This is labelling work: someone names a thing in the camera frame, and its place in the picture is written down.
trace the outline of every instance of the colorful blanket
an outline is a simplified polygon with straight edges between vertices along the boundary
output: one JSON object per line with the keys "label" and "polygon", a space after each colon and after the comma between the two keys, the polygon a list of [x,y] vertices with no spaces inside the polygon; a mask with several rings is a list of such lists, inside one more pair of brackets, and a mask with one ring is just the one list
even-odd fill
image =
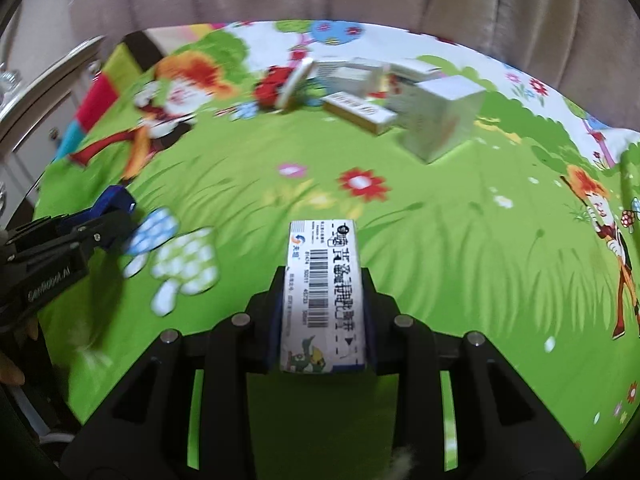
{"label": "colorful blanket", "polygon": [[[423,164],[400,128],[373,137],[313,106],[314,81],[309,106],[259,112],[252,89],[266,68],[306,54],[417,58],[466,76],[487,90],[472,139]],[[80,210],[116,183],[139,205],[126,254],[96,254],[89,278],[41,314],[68,402],[86,420],[162,330],[200,332],[244,310],[284,263],[289,221],[350,218],[378,290],[434,330],[487,334],[591,466],[636,408],[638,140],[523,72],[404,30],[293,20],[127,36],[36,208]],[[251,377],[258,475],[374,478],[395,392],[394,378],[369,374]],[[197,424],[191,436],[196,465]]]}

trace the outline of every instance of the white cardboard box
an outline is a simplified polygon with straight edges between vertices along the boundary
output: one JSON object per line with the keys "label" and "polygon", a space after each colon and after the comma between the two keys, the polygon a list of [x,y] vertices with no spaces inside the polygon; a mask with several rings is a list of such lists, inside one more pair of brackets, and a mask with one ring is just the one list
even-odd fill
{"label": "white cardboard box", "polygon": [[348,59],[339,56],[323,56],[316,59],[315,76],[321,80],[327,81],[332,72],[339,69],[341,66],[345,66],[348,63]]}
{"label": "white cardboard box", "polygon": [[416,83],[404,146],[433,162],[469,138],[485,90],[461,75]]}
{"label": "white cardboard box", "polygon": [[367,94],[379,92],[382,88],[382,76],[385,73],[385,64],[377,59],[366,59],[364,57],[355,57],[345,66],[349,68],[359,68],[371,72],[370,85]]}
{"label": "white cardboard box", "polygon": [[407,127],[407,112],[414,102],[414,85],[442,77],[442,71],[418,59],[401,59],[389,67],[389,88],[385,107],[398,114],[398,124]]}
{"label": "white cardboard box", "polygon": [[323,97],[322,101],[324,101],[324,109],[328,112],[347,119],[375,135],[386,132],[398,117],[391,110],[347,92],[336,92]]}
{"label": "white cardboard box", "polygon": [[331,72],[327,81],[333,92],[347,92],[364,97],[370,88],[371,79],[372,73],[368,70],[342,66]]}

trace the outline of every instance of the red fabric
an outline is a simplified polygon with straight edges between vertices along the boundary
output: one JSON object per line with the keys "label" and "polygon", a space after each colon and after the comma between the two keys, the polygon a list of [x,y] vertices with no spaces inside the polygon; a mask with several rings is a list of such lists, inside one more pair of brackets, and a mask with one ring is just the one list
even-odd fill
{"label": "red fabric", "polygon": [[124,130],[117,134],[110,135],[104,139],[96,140],[93,144],[89,144],[83,150],[77,153],[72,153],[69,158],[80,166],[86,166],[89,161],[100,153],[107,146],[111,146],[114,142],[123,142],[124,140],[133,140],[135,137],[135,130]]}
{"label": "red fabric", "polygon": [[101,73],[89,89],[86,97],[76,112],[76,119],[85,133],[89,132],[98,119],[116,101],[118,93],[115,91],[107,76]]}

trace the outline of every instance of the barcode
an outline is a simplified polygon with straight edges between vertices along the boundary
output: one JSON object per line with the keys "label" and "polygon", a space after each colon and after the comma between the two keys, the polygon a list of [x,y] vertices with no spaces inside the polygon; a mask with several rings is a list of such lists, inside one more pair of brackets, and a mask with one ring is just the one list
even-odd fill
{"label": "barcode", "polygon": [[289,226],[289,232],[291,234],[303,233],[305,231],[305,221],[304,220],[294,220],[291,222]]}
{"label": "barcode", "polygon": [[329,254],[327,249],[309,251],[309,328],[329,327]]}

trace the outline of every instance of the beige curtain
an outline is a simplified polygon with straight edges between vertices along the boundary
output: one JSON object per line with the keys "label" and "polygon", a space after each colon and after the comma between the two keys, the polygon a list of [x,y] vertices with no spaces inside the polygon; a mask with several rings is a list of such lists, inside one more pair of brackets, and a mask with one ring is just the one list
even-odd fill
{"label": "beige curtain", "polygon": [[457,41],[640,130],[640,20],[627,0],[70,0],[80,39],[148,27],[286,18],[381,23]]}

